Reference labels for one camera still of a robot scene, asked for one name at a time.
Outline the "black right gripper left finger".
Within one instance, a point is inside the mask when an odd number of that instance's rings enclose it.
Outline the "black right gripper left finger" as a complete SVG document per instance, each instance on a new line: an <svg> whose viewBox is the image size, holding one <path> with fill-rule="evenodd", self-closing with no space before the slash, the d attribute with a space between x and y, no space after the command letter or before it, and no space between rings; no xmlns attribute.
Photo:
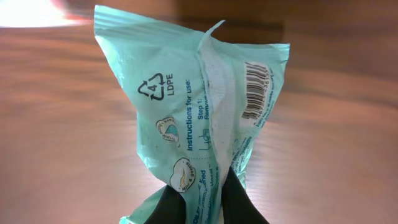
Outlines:
<svg viewBox="0 0 398 224"><path fill-rule="evenodd" d="M167 185L144 224L186 224L186 203L183 197Z"/></svg>

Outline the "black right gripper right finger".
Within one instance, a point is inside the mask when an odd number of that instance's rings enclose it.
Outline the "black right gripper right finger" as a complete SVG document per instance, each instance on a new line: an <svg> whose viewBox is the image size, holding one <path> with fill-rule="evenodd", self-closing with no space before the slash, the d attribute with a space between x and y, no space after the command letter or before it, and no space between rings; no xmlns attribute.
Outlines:
<svg viewBox="0 0 398 224"><path fill-rule="evenodd" d="M249 199L232 167L222 187L224 224L269 224Z"/></svg>

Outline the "teal wet wipes packet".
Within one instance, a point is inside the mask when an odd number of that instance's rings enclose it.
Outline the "teal wet wipes packet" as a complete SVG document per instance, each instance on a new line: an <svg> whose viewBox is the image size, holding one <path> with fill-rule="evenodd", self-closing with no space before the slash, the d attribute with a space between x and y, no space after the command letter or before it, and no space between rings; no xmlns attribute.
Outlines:
<svg viewBox="0 0 398 224"><path fill-rule="evenodd" d="M231 44L107 6L95 39L136 108L137 154L165 185L121 223L144 223L167 185L186 223L224 223L222 187L232 167L246 191L255 138L284 83L289 44Z"/></svg>

